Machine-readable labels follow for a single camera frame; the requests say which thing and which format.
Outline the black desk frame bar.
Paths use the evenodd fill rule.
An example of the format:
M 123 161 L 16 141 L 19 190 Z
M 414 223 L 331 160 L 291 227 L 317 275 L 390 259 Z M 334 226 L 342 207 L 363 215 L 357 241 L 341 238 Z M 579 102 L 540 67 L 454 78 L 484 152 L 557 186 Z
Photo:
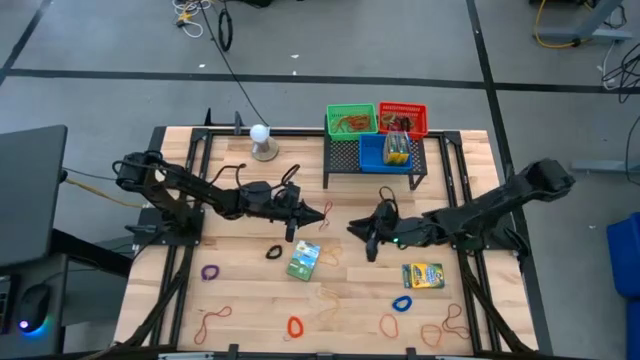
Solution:
M 53 229 L 50 251 L 69 256 L 74 261 L 99 268 L 104 272 L 127 278 L 133 260 L 112 250 L 108 250 L 79 239 L 66 232 Z

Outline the blue plastic basket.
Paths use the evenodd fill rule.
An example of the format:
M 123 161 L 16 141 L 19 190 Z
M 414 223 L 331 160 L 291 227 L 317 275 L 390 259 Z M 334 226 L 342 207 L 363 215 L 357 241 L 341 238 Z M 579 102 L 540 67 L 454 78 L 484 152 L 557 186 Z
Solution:
M 386 165 L 383 161 L 385 135 L 364 134 L 359 138 L 359 166 L 363 173 L 408 174 L 413 166 L 409 155 L 404 165 Z

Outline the black keyboard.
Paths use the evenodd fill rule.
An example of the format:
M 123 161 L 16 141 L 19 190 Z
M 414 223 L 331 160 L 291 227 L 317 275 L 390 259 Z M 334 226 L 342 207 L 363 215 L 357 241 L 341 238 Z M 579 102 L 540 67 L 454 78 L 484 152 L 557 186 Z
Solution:
M 9 331 L 11 307 L 13 301 L 14 277 L 0 275 L 0 335 Z

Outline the grey desk foot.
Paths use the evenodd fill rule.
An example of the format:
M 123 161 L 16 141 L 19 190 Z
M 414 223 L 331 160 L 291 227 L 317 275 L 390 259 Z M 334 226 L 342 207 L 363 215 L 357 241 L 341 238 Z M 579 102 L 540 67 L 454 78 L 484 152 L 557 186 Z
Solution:
M 626 164 L 620 160 L 575 160 L 570 167 L 573 171 L 640 174 L 640 162 Z

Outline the white bulb brass lamp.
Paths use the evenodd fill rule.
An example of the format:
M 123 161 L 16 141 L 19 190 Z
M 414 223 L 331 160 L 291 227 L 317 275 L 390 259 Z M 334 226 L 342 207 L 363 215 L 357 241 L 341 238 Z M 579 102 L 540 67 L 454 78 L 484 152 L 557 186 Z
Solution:
M 249 132 L 252 140 L 251 154 L 254 159 L 261 162 L 273 160 L 279 152 L 279 145 L 270 136 L 270 128 L 264 125 L 254 125 Z

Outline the green plastic basket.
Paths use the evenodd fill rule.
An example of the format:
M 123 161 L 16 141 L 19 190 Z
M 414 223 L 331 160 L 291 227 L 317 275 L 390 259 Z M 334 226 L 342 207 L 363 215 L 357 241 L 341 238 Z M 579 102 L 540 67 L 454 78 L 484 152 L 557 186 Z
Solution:
M 378 133 L 373 104 L 332 104 L 326 108 L 326 124 L 333 141 L 358 140 L 361 135 Z

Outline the green blue crayon box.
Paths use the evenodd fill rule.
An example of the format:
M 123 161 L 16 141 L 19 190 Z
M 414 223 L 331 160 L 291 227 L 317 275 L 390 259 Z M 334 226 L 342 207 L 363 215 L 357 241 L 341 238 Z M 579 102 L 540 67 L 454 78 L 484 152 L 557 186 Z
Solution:
M 406 132 L 396 134 L 396 155 L 397 163 L 404 165 L 410 155 L 410 139 Z
M 320 246 L 299 240 L 287 265 L 286 274 L 308 282 L 312 277 L 320 253 Z

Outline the orange rubber band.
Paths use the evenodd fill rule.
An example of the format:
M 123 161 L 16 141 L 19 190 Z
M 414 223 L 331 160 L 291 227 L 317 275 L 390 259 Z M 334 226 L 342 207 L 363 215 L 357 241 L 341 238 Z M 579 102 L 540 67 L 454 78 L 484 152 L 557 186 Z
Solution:
M 424 324 L 420 329 L 422 342 L 430 348 L 437 348 L 441 342 L 443 331 L 440 326 Z
M 379 319 L 379 331 L 386 338 L 396 339 L 399 336 L 399 324 L 393 314 L 385 313 Z

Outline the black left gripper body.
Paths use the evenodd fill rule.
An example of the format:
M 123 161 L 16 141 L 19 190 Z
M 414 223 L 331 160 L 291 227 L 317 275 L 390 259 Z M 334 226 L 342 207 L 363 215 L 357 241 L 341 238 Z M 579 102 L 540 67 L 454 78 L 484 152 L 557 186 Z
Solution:
M 300 220 L 300 188 L 287 185 L 278 190 L 270 201 L 269 219 L 272 221 Z

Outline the black perforated metal shelf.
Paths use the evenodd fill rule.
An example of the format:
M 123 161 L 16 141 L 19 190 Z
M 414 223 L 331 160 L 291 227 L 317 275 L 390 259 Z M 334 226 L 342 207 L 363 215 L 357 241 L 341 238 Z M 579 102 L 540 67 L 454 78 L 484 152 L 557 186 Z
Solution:
M 421 140 L 410 140 L 410 155 L 413 158 L 413 166 L 408 174 L 384 174 L 405 175 L 409 179 L 409 188 L 416 190 L 422 180 L 427 176 L 427 161 L 424 144 Z M 363 173 L 359 166 L 359 140 L 333 141 L 328 135 L 324 137 L 324 162 L 323 162 L 323 188 L 329 186 L 331 174 L 380 174 Z

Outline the blue plastic bin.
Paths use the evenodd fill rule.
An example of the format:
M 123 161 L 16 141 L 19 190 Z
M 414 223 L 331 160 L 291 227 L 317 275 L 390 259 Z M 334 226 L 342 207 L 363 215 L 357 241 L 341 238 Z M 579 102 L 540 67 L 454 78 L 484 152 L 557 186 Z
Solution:
M 626 300 L 626 359 L 640 360 L 640 212 L 607 226 L 616 291 Z

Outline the grey desk leg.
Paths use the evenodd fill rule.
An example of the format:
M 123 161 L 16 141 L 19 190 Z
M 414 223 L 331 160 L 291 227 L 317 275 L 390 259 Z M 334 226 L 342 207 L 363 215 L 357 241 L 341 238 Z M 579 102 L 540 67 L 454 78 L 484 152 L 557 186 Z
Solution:
M 631 40 L 633 35 L 618 28 L 608 28 L 605 21 L 622 6 L 623 0 L 560 0 L 585 4 L 589 9 L 588 16 L 575 27 L 542 27 L 542 14 L 547 3 L 557 0 L 532 0 L 538 2 L 538 9 L 533 25 L 532 36 L 536 42 L 547 49 L 577 48 L 588 42 L 620 42 Z

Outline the yellow blue crayon box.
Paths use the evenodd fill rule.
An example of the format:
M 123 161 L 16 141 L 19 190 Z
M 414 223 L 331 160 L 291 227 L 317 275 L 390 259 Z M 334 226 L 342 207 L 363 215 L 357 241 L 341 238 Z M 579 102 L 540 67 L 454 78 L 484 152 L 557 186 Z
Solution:
M 445 287 L 444 270 L 439 263 L 403 264 L 401 270 L 405 288 L 441 289 Z

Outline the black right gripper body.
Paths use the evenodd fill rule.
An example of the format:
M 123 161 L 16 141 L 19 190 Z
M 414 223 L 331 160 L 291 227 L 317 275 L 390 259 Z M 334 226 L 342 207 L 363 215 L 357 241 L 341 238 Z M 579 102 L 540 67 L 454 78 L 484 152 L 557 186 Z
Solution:
M 400 220 L 395 202 L 381 202 L 374 213 L 374 233 L 377 243 L 401 244 L 400 235 L 395 230 Z

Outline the black monitor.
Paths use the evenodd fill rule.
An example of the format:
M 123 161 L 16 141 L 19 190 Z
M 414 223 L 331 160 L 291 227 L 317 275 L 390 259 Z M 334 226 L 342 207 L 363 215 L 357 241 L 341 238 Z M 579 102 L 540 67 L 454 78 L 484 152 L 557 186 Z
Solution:
M 48 255 L 68 129 L 0 134 L 0 267 Z

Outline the yellow rubber band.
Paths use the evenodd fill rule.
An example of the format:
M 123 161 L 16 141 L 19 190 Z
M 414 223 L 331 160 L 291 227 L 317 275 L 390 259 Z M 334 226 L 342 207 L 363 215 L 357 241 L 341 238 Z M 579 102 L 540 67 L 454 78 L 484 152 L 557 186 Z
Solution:
M 338 267 L 341 255 L 342 255 L 341 247 L 331 247 L 331 248 L 324 249 L 320 252 L 318 263 L 328 265 L 331 267 Z
M 316 296 L 319 300 L 329 303 L 327 308 L 317 314 L 317 318 L 322 322 L 332 321 L 342 309 L 339 295 L 330 289 L 320 287 L 316 291 Z

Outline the red plastic basket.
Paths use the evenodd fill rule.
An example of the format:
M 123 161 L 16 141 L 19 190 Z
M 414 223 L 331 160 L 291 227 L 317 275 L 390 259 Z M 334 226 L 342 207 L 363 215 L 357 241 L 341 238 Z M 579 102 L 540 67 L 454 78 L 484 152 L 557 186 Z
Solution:
M 378 108 L 379 132 L 399 131 L 395 120 L 398 116 L 410 117 L 414 120 L 414 127 L 411 132 L 406 132 L 412 140 L 422 139 L 428 133 L 428 108 L 424 104 L 403 103 L 403 102 L 380 102 Z

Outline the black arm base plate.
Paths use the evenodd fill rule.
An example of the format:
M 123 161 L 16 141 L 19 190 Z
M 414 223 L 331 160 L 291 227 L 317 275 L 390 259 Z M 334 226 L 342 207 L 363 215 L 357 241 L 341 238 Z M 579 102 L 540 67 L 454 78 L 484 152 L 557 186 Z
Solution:
M 511 224 L 511 212 L 454 209 L 441 218 L 453 244 L 460 250 L 527 251 L 528 245 Z
M 138 223 L 126 225 L 133 234 L 134 245 L 195 246 L 200 243 L 204 211 L 191 209 L 183 220 L 172 219 L 159 209 L 146 208 Z

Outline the black computer mouse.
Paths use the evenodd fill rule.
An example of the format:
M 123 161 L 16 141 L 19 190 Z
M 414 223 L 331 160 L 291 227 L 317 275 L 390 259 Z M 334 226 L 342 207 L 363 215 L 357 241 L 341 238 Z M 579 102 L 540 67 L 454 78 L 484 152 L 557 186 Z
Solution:
M 44 283 L 29 287 L 18 304 L 18 328 L 23 333 L 38 330 L 45 322 L 51 297 L 50 286 Z

